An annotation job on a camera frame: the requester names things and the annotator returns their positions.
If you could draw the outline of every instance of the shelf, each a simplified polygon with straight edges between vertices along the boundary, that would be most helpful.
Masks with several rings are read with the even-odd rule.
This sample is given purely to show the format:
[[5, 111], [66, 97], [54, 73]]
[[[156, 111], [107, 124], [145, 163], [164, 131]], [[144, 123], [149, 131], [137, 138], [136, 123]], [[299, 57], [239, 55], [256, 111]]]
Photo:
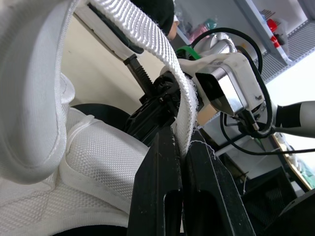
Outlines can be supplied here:
[[289, 69], [300, 60], [315, 52], [315, 21], [306, 21], [288, 35], [288, 45], [292, 64], [280, 63], [271, 53], [263, 55], [264, 67], [261, 77], [265, 83]]
[[275, 47], [271, 38], [274, 36], [269, 29], [265, 19], [262, 17], [252, 0], [235, 0], [244, 16], [250, 22], [253, 30], [259, 36], [261, 43], [280, 63], [284, 65], [292, 64], [282, 47]]

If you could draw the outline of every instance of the black wire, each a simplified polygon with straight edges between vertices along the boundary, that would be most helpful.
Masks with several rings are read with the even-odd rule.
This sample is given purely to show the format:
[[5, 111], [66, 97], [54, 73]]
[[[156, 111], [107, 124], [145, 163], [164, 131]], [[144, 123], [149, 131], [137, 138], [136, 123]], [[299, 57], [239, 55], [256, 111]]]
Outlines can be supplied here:
[[224, 32], [224, 33], [231, 33], [231, 34], [234, 34], [234, 35], [237, 35], [243, 39], [245, 39], [246, 41], [248, 41], [252, 47], [255, 49], [256, 51], [256, 54], [257, 54], [257, 57], [258, 57], [258, 71], [259, 73], [262, 72], [262, 66], [263, 66], [263, 60], [262, 60], [262, 54], [261, 54], [261, 51], [260, 51], [260, 48], [258, 47], [258, 45], [256, 44], [256, 42], [251, 38], [249, 37], [247, 34], [243, 33], [243, 32], [240, 32], [236, 29], [231, 29], [231, 28], [216, 28], [216, 29], [211, 29], [207, 32], [204, 32], [202, 33], [201, 35], [199, 35], [191, 44], [191, 47], [194, 48], [197, 43], [199, 43], [199, 41], [201, 39], [203, 39], [204, 37], [210, 35], [210, 34], [213, 34], [213, 33], [221, 33], [221, 32]]
[[273, 152], [254, 152], [254, 151], [248, 151], [246, 149], [241, 148], [240, 146], [236, 145], [226, 134], [225, 129], [224, 129], [224, 125], [223, 125], [223, 113], [221, 112], [220, 114], [220, 127], [221, 127], [221, 131], [222, 134], [224, 135], [224, 137], [226, 138], [226, 140], [233, 145], [236, 149], [238, 149], [239, 151], [242, 151], [246, 154], [249, 155], [255, 155], [255, 156], [266, 156], [266, 155], [279, 155], [279, 154], [294, 154], [294, 153], [306, 153], [306, 152], [315, 152], [315, 148], [314, 149], [304, 149], [304, 150], [294, 150], [294, 151], [273, 151]]
[[238, 50], [240, 50], [244, 56], [246, 56], [247, 60], [250, 62], [250, 65], [252, 67], [252, 70], [254, 72], [254, 75], [256, 76], [257, 82], [261, 88], [262, 93], [264, 94], [265, 97], [265, 102], [266, 102], [266, 109], [267, 109], [267, 123], [264, 128], [264, 130], [259, 130], [256, 131], [255, 133], [252, 134], [253, 137], [255, 138], [266, 138], [269, 135], [272, 134], [272, 123], [273, 123], [273, 115], [272, 115], [272, 104], [271, 104], [271, 98], [268, 92], [268, 89], [264, 83], [264, 81], [261, 78], [261, 75], [259, 71], [256, 68], [255, 63], [253, 62], [252, 58], [248, 54], [248, 52], [242, 48], [242, 47], [237, 47]]
[[237, 123], [228, 124], [228, 123], [227, 123], [227, 116], [225, 116], [225, 117], [224, 117], [224, 125], [225, 125], [226, 127], [229, 127], [229, 126], [237, 126]]

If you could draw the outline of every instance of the white mesh fabric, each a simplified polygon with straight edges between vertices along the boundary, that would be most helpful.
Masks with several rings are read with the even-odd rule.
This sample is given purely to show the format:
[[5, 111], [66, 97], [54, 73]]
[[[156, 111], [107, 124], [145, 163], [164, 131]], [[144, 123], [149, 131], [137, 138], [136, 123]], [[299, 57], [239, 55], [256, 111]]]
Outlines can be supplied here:
[[14, 0], [0, 8], [0, 176], [36, 183], [66, 145], [60, 67], [76, 0]]
[[[33, 185], [22, 186], [34, 190]], [[127, 221], [124, 212], [66, 186], [60, 177], [52, 190], [35, 190], [28, 196], [0, 201], [1, 235], [52, 235], [93, 224], [127, 227]]]
[[130, 0], [91, 0], [136, 45], [159, 58], [173, 73], [181, 90], [181, 104], [177, 116], [176, 137], [185, 156], [196, 121], [195, 90], [182, 72], [175, 52], [158, 26]]
[[[71, 108], [67, 126], [74, 126], [84, 117]], [[134, 176], [147, 151], [148, 147], [135, 138], [98, 121], [74, 137], [61, 163], [61, 176], [67, 185], [128, 213]]]

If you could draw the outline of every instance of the white webbing strap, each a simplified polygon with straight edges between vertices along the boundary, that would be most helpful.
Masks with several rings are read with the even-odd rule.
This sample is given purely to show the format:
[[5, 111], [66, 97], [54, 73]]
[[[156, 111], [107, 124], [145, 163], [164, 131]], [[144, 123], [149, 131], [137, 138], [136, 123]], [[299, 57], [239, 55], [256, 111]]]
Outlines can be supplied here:
[[196, 120], [196, 93], [193, 85], [182, 72], [166, 36], [129, 0], [91, 0], [91, 3], [114, 22], [133, 43], [160, 59], [175, 76], [181, 91], [176, 136], [181, 155], [186, 155]]

